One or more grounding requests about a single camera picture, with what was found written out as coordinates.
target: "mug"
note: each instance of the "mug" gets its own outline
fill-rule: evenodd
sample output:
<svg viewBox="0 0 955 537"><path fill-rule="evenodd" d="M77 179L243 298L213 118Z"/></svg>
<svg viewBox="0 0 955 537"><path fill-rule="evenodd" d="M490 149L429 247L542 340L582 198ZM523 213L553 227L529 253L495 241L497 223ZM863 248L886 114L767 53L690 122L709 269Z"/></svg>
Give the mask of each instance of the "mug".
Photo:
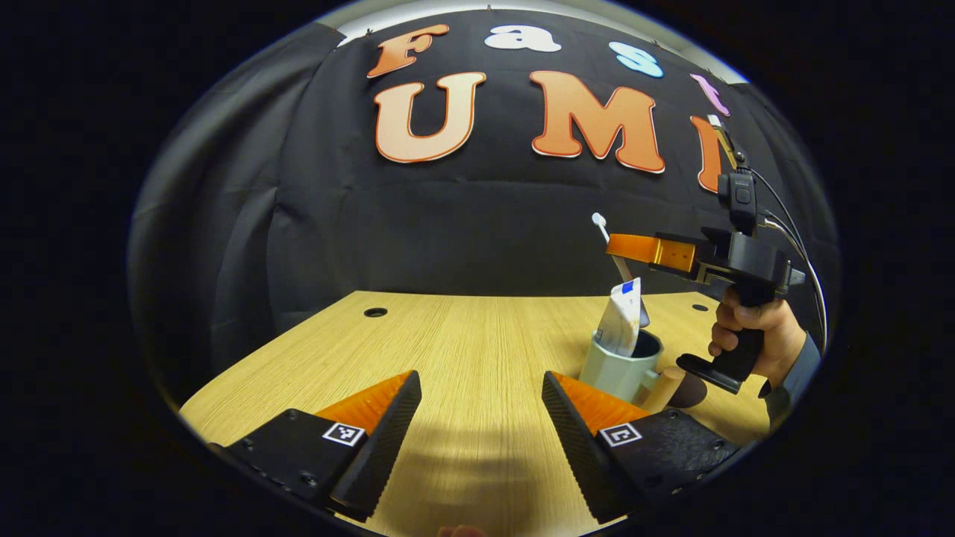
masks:
<svg viewBox="0 0 955 537"><path fill-rule="evenodd" d="M660 338L645 330L640 330L637 346L630 356L614 354L601 347L594 331L580 381L626 402L634 402L638 392L645 395L660 378L655 368L662 353Z"/></svg>

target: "wooden table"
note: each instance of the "wooden table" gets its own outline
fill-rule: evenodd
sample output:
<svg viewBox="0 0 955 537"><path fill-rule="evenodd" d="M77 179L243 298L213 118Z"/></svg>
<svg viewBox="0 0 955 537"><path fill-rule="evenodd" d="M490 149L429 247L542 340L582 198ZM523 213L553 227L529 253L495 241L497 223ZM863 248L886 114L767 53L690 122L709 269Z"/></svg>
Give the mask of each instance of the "wooden table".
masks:
<svg viewBox="0 0 955 537"><path fill-rule="evenodd" d="M664 345L657 371L682 353L709 358L716 301L645 295ZM484 297L357 291L209 382L180 415L228 445L286 408L317 412L409 369L422 399L373 517L386 535L436 535L469 524L489 535L581 535L587 511L541 402L543 374L576 377L606 296ZM708 311L695 310L700 304ZM370 308L386 308L367 317ZM709 386L685 409L739 445L769 431L751 376L733 396Z"/></svg>

